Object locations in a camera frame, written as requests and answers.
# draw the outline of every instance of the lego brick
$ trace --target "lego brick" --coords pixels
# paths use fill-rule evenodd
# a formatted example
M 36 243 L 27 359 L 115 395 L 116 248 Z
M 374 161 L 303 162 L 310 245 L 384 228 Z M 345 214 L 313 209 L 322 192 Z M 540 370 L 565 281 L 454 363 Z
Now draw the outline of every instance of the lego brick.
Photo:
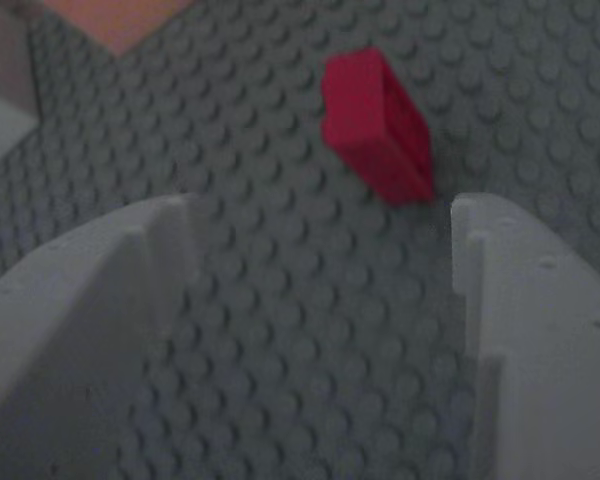
M 494 195 L 452 206 L 478 362 L 471 478 L 600 478 L 600 275 Z
M 44 3 L 111 53 L 122 55 L 193 0 L 44 0 Z
M 0 9 L 0 158 L 37 124 L 26 29 Z
M 392 205 L 432 200 L 429 130 L 379 50 L 330 58 L 322 91 L 325 142 L 374 191 Z
M 600 272 L 600 0 L 198 0 L 118 61 L 53 14 L 30 40 L 0 276 L 131 199 L 195 191 L 209 234 L 113 478 L 469 478 L 449 207 L 497 193 Z M 322 140 L 326 60 L 371 45 L 430 128 L 431 205 Z
M 197 269 L 193 208 L 184 196 L 127 206 L 0 279 L 0 478 L 109 470 L 143 357 Z

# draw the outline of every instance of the gray studded surface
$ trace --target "gray studded surface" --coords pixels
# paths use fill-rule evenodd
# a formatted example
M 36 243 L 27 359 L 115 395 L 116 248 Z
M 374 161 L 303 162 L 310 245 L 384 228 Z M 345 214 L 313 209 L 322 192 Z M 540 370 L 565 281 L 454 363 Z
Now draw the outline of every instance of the gray studded surface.
M 332 53 L 376 45 L 439 200 L 389 209 L 320 138 Z M 600 1 L 199 0 L 120 60 L 40 19 L 44 115 L 0 164 L 0 275 L 102 213 L 201 196 L 205 273 L 112 479 L 466 479 L 449 205 L 509 198 L 600 271 Z

